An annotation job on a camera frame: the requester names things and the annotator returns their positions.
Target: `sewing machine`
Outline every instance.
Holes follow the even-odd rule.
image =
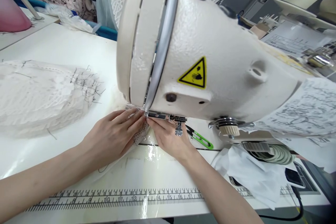
[[[211,121],[229,137],[281,106],[309,73],[210,0],[126,0],[118,87],[149,116]]]

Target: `yellow triangle warning label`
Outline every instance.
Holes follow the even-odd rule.
[[[205,57],[202,57],[191,68],[188,69],[177,82],[193,86],[195,88],[205,89],[207,84],[207,66]]]

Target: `thread snips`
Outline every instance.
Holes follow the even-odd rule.
[[[185,125],[185,127],[187,128],[187,132],[188,132],[189,136],[191,136],[192,138],[194,138],[195,140],[197,140],[198,142],[200,142],[202,145],[204,145],[208,149],[213,149],[214,148],[214,146],[213,146],[212,143],[210,143],[207,139],[205,139],[200,134],[198,134],[191,127],[189,127],[188,125]]]

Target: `measuring ruler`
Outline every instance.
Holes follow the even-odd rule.
[[[254,199],[245,187],[235,188],[245,199]],[[282,187],[280,194],[293,192],[289,187]],[[64,190],[28,208],[26,212],[178,203],[205,203],[205,199],[198,188]]]

